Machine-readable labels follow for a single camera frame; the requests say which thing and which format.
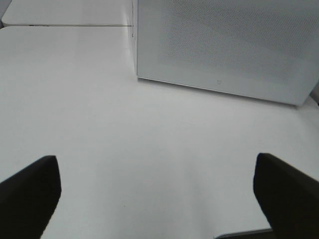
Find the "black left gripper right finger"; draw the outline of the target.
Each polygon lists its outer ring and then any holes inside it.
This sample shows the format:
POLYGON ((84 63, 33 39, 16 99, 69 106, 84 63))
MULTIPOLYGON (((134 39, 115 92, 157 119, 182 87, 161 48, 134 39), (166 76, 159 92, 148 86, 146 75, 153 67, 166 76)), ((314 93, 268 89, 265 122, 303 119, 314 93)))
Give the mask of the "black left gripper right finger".
POLYGON ((260 153, 253 192, 276 238, 319 237, 317 180, 269 153, 260 153))

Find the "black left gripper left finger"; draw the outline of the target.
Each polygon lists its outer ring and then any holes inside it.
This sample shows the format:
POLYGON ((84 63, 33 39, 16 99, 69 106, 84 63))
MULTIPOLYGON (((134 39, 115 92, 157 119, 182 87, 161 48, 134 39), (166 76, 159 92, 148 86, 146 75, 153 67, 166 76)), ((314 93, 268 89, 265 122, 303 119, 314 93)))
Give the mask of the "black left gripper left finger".
POLYGON ((61 196, 56 156, 28 165, 0 184, 0 237, 39 239, 61 196))

